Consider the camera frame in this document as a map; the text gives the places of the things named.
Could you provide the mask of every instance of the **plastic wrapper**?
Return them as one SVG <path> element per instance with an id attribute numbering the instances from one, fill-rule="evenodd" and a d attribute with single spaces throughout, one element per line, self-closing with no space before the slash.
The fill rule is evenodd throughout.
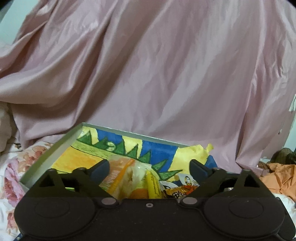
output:
<path id="1" fill-rule="evenodd" d="M 163 185 L 164 189 L 170 189 L 170 188 L 177 188 L 178 185 L 172 183 L 172 182 L 168 182 L 168 181 L 160 181 L 160 184 Z"/>
<path id="2" fill-rule="evenodd" d="M 197 186 L 181 186 L 181 187 L 166 189 L 165 192 L 168 196 L 171 196 L 174 198 L 181 198 L 192 193 L 196 188 Z"/>
<path id="3" fill-rule="evenodd" d="M 135 160 L 123 156 L 111 156 L 109 175 L 100 184 L 100 187 L 118 200 L 127 198 L 133 191 L 133 169 Z"/>
<path id="4" fill-rule="evenodd" d="M 146 172 L 146 180 L 148 186 L 148 196 L 149 199 L 161 199 L 165 198 L 164 193 L 160 187 L 159 181 L 155 178 L 155 176 L 150 172 Z"/>
<path id="5" fill-rule="evenodd" d="M 151 170 L 151 165 L 147 163 L 142 163 L 139 161 L 135 162 L 133 169 L 133 186 L 134 189 L 129 196 L 130 199 L 148 199 L 148 185 L 146 179 L 147 171 Z"/>
<path id="6" fill-rule="evenodd" d="M 178 173 L 179 179 L 182 185 L 185 186 L 200 186 L 199 183 L 193 179 L 193 177 L 189 174 Z"/>

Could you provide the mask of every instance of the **orange cloth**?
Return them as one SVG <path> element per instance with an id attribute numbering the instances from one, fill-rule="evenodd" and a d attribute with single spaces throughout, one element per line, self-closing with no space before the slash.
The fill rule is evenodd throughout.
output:
<path id="1" fill-rule="evenodd" d="M 296 201 L 296 165 L 267 164 L 272 173 L 268 173 L 260 180 L 267 188 L 278 194 L 284 194 Z"/>

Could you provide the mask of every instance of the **pink sheet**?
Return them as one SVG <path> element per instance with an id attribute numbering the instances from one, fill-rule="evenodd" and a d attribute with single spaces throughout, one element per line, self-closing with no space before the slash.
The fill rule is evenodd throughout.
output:
<path id="1" fill-rule="evenodd" d="M 286 0 L 40 1 L 0 49 L 0 101 L 24 147 L 86 121 L 211 142 L 217 164 L 239 172 L 285 121 L 295 26 Z"/>

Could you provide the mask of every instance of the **orange package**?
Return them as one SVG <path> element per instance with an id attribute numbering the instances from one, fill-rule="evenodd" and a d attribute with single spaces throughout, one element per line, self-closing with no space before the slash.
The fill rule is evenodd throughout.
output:
<path id="1" fill-rule="evenodd" d="M 110 172 L 100 187 L 118 200 L 129 197 L 133 191 L 131 167 L 135 165 L 135 160 L 129 157 L 112 156 L 108 161 Z"/>
<path id="2" fill-rule="evenodd" d="M 172 196 L 174 198 L 181 198 L 192 193 L 196 188 L 197 186 L 181 186 L 177 188 L 166 189 L 165 192 L 168 196 Z"/>

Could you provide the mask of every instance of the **cartoon face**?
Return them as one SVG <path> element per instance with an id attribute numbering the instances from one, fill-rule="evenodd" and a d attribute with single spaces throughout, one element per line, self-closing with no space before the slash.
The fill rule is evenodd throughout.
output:
<path id="1" fill-rule="evenodd" d="M 191 182 L 191 180 L 190 180 L 190 178 L 188 176 L 185 177 L 185 183 L 188 186 L 191 186 L 192 185 L 192 182 Z"/>

